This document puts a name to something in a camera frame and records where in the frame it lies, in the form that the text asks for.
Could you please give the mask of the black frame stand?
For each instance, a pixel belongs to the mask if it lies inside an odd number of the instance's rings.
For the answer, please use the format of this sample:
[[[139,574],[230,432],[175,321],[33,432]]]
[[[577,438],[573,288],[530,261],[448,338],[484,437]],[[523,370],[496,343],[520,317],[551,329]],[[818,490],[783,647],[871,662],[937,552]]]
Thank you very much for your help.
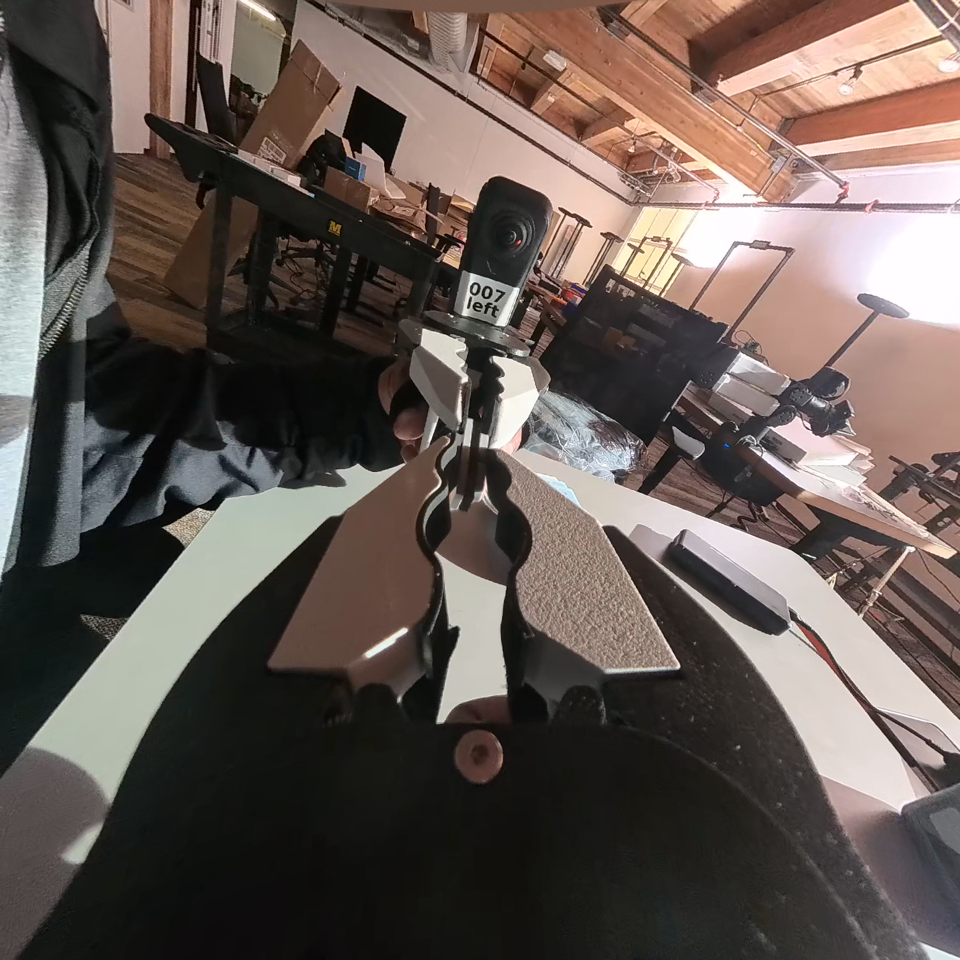
[[[749,314],[753,311],[753,309],[759,303],[762,296],[767,292],[769,287],[772,285],[774,280],[779,276],[781,271],[784,270],[790,258],[792,258],[796,252],[796,249],[793,246],[777,245],[763,239],[754,239],[749,242],[739,241],[739,240],[732,242],[729,248],[721,257],[718,264],[713,268],[706,282],[703,283],[701,290],[699,291],[697,296],[694,298],[694,300],[691,302],[690,308],[693,308],[700,302],[703,295],[706,294],[709,287],[714,283],[714,281],[718,278],[723,268],[726,266],[727,261],[731,258],[731,256],[736,251],[738,251],[741,248],[754,251],[754,252],[759,252],[759,253],[765,253],[765,252],[777,253],[777,254],[780,254],[780,259],[778,263],[774,266],[774,269],[771,270],[771,272],[761,283],[757,291],[753,294],[751,299],[747,302],[746,306],[742,309],[742,311],[737,316],[735,321],[728,326],[727,331],[729,333],[733,333],[742,325],[742,323],[746,320]]]

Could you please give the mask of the white cardboard box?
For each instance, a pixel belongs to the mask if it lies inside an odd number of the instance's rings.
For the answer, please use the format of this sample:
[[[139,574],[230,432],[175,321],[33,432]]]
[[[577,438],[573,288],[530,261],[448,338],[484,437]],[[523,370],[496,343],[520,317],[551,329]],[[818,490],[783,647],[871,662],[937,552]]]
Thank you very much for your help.
[[[780,407],[778,398],[728,373],[721,375],[710,391],[710,401],[730,402],[751,416],[769,417]]]
[[[726,374],[770,397],[779,396],[793,382],[791,377],[779,373],[754,355],[743,351],[733,354]]]

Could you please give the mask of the person's left forearm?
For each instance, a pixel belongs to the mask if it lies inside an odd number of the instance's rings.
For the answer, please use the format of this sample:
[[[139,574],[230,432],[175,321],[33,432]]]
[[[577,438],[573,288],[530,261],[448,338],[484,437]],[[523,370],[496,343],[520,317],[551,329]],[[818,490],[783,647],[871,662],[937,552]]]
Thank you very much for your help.
[[[113,310],[86,340],[80,531],[314,486],[401,462],[387,357],[221,363],[133,335]]]

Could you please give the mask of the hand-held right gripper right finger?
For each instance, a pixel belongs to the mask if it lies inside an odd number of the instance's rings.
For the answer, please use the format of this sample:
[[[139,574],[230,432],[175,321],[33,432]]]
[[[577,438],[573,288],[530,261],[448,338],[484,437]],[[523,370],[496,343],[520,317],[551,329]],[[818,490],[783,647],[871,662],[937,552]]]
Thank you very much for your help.
[[[681,665],[611,539],[518,459],[490,455],[495,543],[509,562],[501,646],[511,706],[659,680]]]

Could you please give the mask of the black monitor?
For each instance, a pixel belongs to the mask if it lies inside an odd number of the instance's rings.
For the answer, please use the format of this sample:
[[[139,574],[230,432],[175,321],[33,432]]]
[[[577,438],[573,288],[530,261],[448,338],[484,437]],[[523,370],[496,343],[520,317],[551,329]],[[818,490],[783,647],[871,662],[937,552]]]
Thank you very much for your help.
[[[383,161],[385,171],[391,173],[406,121],[406,114],[358,85],[346,114],[342,137],[355,156],[368,147]]]

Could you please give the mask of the black desk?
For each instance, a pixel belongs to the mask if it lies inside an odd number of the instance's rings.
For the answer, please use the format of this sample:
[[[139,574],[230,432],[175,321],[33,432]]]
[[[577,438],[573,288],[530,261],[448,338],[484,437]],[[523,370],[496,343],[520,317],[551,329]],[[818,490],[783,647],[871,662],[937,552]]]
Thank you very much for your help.
[[[282,317],[265,313],[271,264],[283,228],[338,246],[338,256],[327,287],[318,321],[322,344],[332,343],[342,301],[346,293],[358,298],[363,280],[348,287],[353,257],[379,264],[411,282],[406,298],[406,316],[419,320],[424,315],[440,266],[434,247],[401,231],[383,217],[363,213],[325,190],[311,194],[281,176],[267,172],[242,158],[226,141],[199,132],[193,127],[147,113],[150,131],[174,150],[188,182],[213,189],[212,234],[206,279],[203,319],[206,345],[228,354],[239,349],[242,334],[262,323],[279,323],[282,330],[294,330]],[[242,310],[223,310],[234,201],[252,204],[257,211],[253,248],[247,268],[246,303]]]

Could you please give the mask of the person's left hand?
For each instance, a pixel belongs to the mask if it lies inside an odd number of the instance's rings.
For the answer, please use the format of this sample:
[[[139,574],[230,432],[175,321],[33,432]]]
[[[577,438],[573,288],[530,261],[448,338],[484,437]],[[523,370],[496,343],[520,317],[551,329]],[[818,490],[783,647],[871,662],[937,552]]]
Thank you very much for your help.
[[[410,365],[408,358],[397,358],[378,380],[379,402],[404,461],[419,453],[430,414],[427,400],[411,378]]]

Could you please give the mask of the black storage rack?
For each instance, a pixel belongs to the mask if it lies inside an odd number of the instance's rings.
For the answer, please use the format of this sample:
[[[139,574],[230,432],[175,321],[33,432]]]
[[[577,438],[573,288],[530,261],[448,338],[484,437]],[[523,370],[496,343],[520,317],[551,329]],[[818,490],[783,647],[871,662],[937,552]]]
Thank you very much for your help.
[[[728,327],[605,266],[539,357],[550,387],[655,438]]]

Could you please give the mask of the black toy brick plate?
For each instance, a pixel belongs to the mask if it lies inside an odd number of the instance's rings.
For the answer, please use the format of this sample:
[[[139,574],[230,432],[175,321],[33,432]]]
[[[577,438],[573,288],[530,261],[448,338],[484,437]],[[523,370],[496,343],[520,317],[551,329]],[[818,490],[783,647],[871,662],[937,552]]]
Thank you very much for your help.
[[[458,435],[456,456],[449,467],[451,512],[467,512],[482,498],[486,483],[489,434],[478,417],[471,417]]]

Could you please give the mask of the grey desk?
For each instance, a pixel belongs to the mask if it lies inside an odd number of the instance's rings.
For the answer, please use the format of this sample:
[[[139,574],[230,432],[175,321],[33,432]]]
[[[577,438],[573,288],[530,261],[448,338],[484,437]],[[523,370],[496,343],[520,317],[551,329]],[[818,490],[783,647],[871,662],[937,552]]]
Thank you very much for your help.
[[[958,744],[958,719],[821,577],[784,546],[528,451],[519,460],[558,478],[598,522],[672,539],[684,529],[779,591],[876,706],[938,728]],[[386,473],[353,467],[344,485],[272,490],[216,510],[2,776],[2,958],[17,958],[60,899],[102,828],[150,722],[213,630],[323,521]],[[870,869],[930,957],[958,958],[958,934],[935,927],[932,894],[908,872],[913,851],[893,810],[922,794],[842,683],[794,632],[766,637],[711,599],[800,733],[829,798]]]

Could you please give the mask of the plastic-wrapped chair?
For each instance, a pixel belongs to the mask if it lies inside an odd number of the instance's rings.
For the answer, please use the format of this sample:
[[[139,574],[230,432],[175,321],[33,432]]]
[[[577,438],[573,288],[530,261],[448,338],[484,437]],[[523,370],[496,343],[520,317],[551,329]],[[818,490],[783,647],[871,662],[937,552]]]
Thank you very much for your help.
[[[645,445],[633,432],[591,404],[546,390],[524,426],[528,450],[584,474],[621,483],[642,466]]]

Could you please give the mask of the black floor lamp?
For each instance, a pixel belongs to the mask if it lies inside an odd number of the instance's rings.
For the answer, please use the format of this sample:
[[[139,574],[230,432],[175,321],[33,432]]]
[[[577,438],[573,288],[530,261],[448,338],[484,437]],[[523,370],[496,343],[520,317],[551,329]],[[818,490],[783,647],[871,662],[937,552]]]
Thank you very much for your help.
[[[910,318],[909,312],[894,304],[891,300],[878,296],[876,294],[861,293],[856,300],[860,306],[869,311],[867,317],[853,330],[844,342],[831,354],[823,363],[823,369],[836,369],[840,358],[846,354],[851,346],[870,328],[871,324],[880,317],[888,317],[895,320],[907,320]]]

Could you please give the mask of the blue instruction booklet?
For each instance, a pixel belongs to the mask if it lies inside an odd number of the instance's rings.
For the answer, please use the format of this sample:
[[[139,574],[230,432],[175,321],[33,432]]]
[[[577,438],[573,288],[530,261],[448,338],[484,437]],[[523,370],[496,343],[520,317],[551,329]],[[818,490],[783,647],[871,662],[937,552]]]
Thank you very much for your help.
[[[579,509],[585,513],[593,516],[593,512],[586,507],[581,499],[579,498],[577,491],[567,484],[563,479],[558,478],[551,474],[537,473],[535,474],[543,483],[557,492],[559,495],[570,501],[572,504],[577,506]]]

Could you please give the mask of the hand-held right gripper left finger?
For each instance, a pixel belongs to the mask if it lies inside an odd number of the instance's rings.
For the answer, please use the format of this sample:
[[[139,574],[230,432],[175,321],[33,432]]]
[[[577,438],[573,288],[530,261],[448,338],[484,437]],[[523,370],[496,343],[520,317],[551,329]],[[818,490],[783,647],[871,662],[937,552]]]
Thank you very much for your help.
[[[316,571],[268,660],[349,692],[439,698],[457,630],[437,546],[450,532],[451,438],[441,437],[335,518]]]

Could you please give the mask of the wooden table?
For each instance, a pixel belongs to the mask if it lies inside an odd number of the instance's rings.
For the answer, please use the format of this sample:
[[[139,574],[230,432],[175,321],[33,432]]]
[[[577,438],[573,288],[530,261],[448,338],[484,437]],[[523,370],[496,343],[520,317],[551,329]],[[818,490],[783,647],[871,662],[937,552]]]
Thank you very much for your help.
[[[668,425],[704,445],[696,466],[728,500],[762,509],[789,497],[814,513],[818,523],[793,547],[795,552],[816,561],[847,538],[854,538],[873,546],[909,546],[943,561],[957,556],[953,546],[870,487],[844,485],[822,472],[803,469],[761,443],[738,445],[739,428],[753,412],[723,397],[720,409],[708,400],[707,391],[688,387]]]

